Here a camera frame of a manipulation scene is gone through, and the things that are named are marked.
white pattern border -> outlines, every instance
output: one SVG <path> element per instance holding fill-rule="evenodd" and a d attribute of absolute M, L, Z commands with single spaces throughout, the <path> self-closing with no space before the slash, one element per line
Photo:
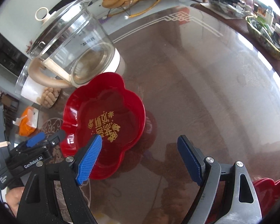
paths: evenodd
<path fill-rule="evenodd" d="M 177 12 L 177 13 L 172 13 L 172 14 L 169 14 L 169 15 L 166 15 L 164 17 L 161 17 L 161 18 L 158 18 L 158 19 L 155 19 L 149 23 L 146 23 L 138 28 L 135 28 L 125 34 L 123 34 L 122 36 L 118 37 L 117 39 L 113 40 L 113 43 L 116 43 L 120 40 L 122 40 L 123 38 L 126 38 L 127 36 L 141 30 L 141 29 L 144 29 L 150 25 L 153 25 L 153 24 L 156 24 L 160 21 L 179 21 L 179 22 L 183 22 L 183 21 L 186 21 L 186 22 L 190 22 L 190 21 L 193 21 L 199 25 L 201 25 L 202 27 L 204 27 L 205 29 L 207 29 L 208 31 L 210 31 L 211 33 L 213 33 L 215 36 L 217 37 L 220 37 L 220 36 L 223 36 L 222 33 L 220 33 L 219 31 L 215 30 L 213 27 L 209 26 L 208 24 L 206 24 L 205 22 L 199 20 L 198 18 L 196 17 L 193 17 L 193 16 L 190 16 L 189 14 L 183 12 L 183 11 L 180 11 L 180 12 Z"/>

bottle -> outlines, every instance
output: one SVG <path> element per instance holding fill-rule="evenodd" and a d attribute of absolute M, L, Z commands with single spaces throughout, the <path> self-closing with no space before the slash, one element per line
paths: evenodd
<path fill-rule="evenodd" d="M 280 24 L 278 23 L 275 24 L 275 32 L 280 36 Z"/>
<path fill-rule="evenodd" d="M 256 3 L 254 3 L 253 13 L 257 16 L 257 13 L 258 13 L 258 5 L 257 5 Z"/>
<path fill-rule="evenodd" d="M 273 19 L 274 19 L 273 8 L 269 6 L 265 14 L 265 21 L 270 27 L 272 26 Z"/>

red object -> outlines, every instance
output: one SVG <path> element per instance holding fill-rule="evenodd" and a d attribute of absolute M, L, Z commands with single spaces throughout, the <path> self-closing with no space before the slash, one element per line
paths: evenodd
<path fill-rule="evenodd" d="M 137 143 L 144 124 L 141 99 L 125 89 L 120 75 L 102 73 L 75 90 L 67 100 L 61 128 L 68 136 L 60 148 L 65 157 L 73 156 L 93 134 L 101 135 L 102 150 L 90 178 L 106 179 L 119 168 L 125 151 Z"/>
<path fill-rule="evenodd" d="M 155 142 L 157 135 L 157 122 L 153 114 L 145 111 L 145 125 L 143 134 L 137 144 L 126 151 L 125 158 L 121 163 L 118 172 L 124 173 L 133 170 L 141 161 L 142 154 Z"/>
<path fill-rule="evenodd" d="M 280 198 L 280 180 L 274 181 L 264 178 L 253 182 L 261 214 L 264 217 L 273 207 L 275 202 Z"/>

glass kettle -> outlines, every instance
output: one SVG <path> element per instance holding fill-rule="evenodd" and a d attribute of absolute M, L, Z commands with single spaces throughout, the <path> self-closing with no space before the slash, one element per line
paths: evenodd
<path fill-rule="evenodd" d="M 115 48 L 101 24 L 87 10 L 91 0 L 76 0 L 43 19 L 41 33 L 28 55 L 28 74 L 46 87 L 80 87 L 102 73 L 114 57 Z M 49 77 L 46 67 L 62 80 Z"/>

gold chinese characters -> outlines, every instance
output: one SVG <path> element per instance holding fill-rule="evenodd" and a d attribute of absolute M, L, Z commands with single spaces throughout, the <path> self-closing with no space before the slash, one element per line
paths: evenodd
<path fill-rule="evenodd" d="M 120 129 L 120 126 L 118 124 L 113 123 L 113 120 L 110 120 L 113 116 L 113 111 L 110 111 L 108 113 L 103 111 L 103 114 L 94 119 L 96 133 L 99 134 L 102 138 L 108 136 L 108 140 L 110 142 L 113 142 L 117 138 L 117 132 L 119 132 Z M 88 128 L 92 129 L 92 127 L 93 119 L 90 119 L 88 123 Z"/>

